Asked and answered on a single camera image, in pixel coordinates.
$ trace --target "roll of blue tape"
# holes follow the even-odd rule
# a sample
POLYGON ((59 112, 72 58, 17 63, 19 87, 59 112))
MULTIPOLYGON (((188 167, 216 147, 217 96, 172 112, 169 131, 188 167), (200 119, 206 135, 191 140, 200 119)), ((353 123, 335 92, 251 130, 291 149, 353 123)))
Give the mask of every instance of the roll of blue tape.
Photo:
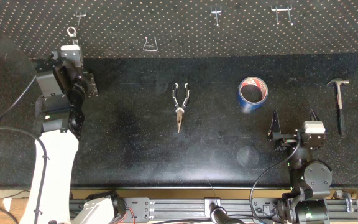
POLYGON ((267 85, 263 80, 257 77, 248 77, 244 79, 239 86, 239 101, 242 107, 253 110, 262 106, 262 104, 267 98, 268 93, 269 91, 267 89, 267 85), (246 98, 244 98, 241 93, 241 89, 244 88, 246 85, 254 85, 260 90, 260 92, 262 93, 262 99, 259 102, 250 102, 246 98))

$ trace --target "pegboard hook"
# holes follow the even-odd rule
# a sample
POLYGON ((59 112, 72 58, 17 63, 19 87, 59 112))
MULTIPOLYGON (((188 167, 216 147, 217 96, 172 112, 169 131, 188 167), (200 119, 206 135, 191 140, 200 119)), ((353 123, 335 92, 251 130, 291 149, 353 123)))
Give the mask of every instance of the pegboard hook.
POLYGON ((275 12, 276 12, 277 25, 280 24, 280 22, 278 21, 278 12, 279 12, 279 11, 287 11, 287 12, 288 12, 288 18, 289 18, 289 20, 290 20, 290 24, 291 24, 291 26, 293 25, 292 20, 291 20, 291 14, 290 14, 290 10, 292 10, 292 5, 287 6, 287 7, 284 8, 284 9, 277 9, 277 6, 274 7, 274 8, 273 8, 273 6, 270 6, 270 8, 271 8, 272 11, 275 11, 275 12))
POLYGON ((215 10, 212 10, 212 6, 211 6, 211 13, 215 14, 216 26, 219 27, 218 14, 222 13, 222 7, 221 7, 221 10, 216 10, 216 7, 215 7, 215 10))
POLYGON ((155 40, 155 37, 154 37, 154 42, 155 42, 155 46, 147 45, 147 37, 146 37, 146 43, 144 43, 144 45, 143 45, 143 50, 144 51, 152 51, 152 52, 158 51, 157 41, 155 40), (155 47, 155 49, 145 49, 146 47, 155 47))
POLYGON ((86 11, 85 11, 84 14, 82 14, 82 12, 80 12, 80 13, 75 12, 75 16, 78 17, 78 22, 77 22, 77 29, 78 29, 78 27, 80 26, 81 17, 85 17, 85 16, 86 16, 86 11))

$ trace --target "black pegboard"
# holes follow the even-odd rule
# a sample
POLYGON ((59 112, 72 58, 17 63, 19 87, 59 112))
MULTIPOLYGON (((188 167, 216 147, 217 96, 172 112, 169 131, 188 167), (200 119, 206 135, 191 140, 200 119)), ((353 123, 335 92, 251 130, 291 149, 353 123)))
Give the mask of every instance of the black pegboard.
POLYGON ((75 12, 86 58, 227 57, 358 52, 358 1, 0 1, 0 29, 29 58, 69 44, 75 12), (221 6, 220 27, 211 6, 221 6), (293 6, 279 12, 271 6, 293 6), (144 52, 156 36, 158 52, 144 52))

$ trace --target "black tabletop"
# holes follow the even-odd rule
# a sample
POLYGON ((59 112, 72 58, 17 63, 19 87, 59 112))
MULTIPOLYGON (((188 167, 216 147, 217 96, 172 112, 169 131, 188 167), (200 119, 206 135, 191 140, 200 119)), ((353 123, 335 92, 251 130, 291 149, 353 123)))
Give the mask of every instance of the black tabletop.
MULTIPOLYGON (((34 75, 30 61, 0 43, 0 112, 34 75)), ((73 188, 250 188, 263 170, 285 158, 266 141, 274 109, 283 134, 309 119, 311 108, 327 131, 313 153, 333 169, 334 188, 358 189, 358 54, 219 58, 86 59, 100 95, 87 98, 76 154, 73 188), (241 110, 238 86, 246 77, 268 86, 264 105, 241 110), (333 78, 346 78, 342 100, 347 136, 337 132, 333 78), (177 133, 172 86, 178 99, 189 83, 190 102, 177 133)), ((34 85, 4 124, 32 130, 34 85)), ((34 141, 0 131, 0 187, 29 187, 35 164, 34 141)), ((285 166, 271 170, 260 187, 289 187, 285 166)))

